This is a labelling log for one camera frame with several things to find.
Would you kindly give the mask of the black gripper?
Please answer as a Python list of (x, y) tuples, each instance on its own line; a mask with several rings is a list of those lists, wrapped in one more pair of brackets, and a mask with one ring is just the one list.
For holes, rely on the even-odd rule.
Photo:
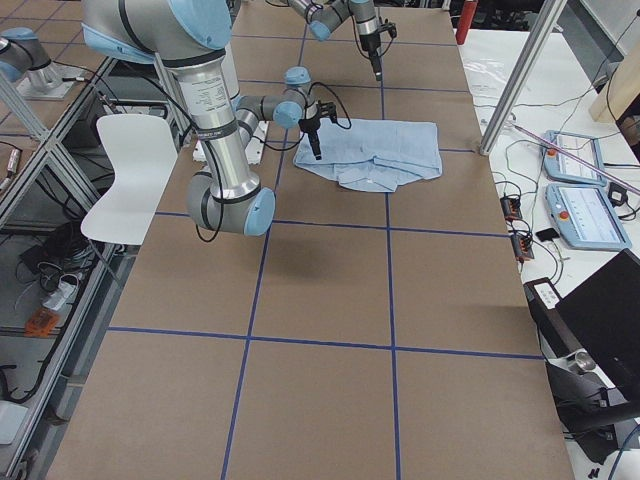
[(328, 118), (333, 124), (337, 123), (337, 111), (334, 102), (316, 101), (306, 110), (305, 117), (298, 122), (298, 126), (302, 132), (310, 132), (308, 134), (309, 144), (316, 160), (322, 159), (318, 135), (322, 118)]
[(397, 37), (397, 28), (394, 22), (381, 17), (373, 17), (369, 20), (357, 20), (356, 32), (359, 38), (360, 48), (368, 56), (376, 81), (383, 80), (382, 62), (380, 58), (381, 35), (388, 33), (391, 39)]

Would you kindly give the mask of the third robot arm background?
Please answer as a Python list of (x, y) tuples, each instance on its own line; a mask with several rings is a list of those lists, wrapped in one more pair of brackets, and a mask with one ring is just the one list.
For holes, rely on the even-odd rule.
[(1, 32), (1, 74), (29, 100), (61, 100), (88, 80), (82, 67), (52, 60), (38, 36), (27, 27)]

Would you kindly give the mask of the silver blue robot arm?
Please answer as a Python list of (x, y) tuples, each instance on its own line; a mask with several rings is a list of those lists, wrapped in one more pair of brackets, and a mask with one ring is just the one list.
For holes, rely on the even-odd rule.
[(252, 172), (246, 147), (259, 122), (299, 127), (313, 151), (324, 117), (335, 118), (334, 103), (312, 92), (308, 71), (292, 67), (280, 95), (230, 96), (223, 72), (232, 19), (224, 1), (85, 1), (86, 44), (122, 61), (160, 61), (179, 84), (183, 112), (204, 149), (208, 169), (189, 184), (189, 215), (213, 232), (260, 236), (269, 230), (274, 192)]
[(383, 80), (382, 58), (397, 38), (394, 22), (383, 20), (373, 1), (288, 0), (278, 4), (292, 8), (309, 26), (319, 41), (328, 40), (334, 31), (351, 22), (359, 53), (369, 61), (376, 81)]

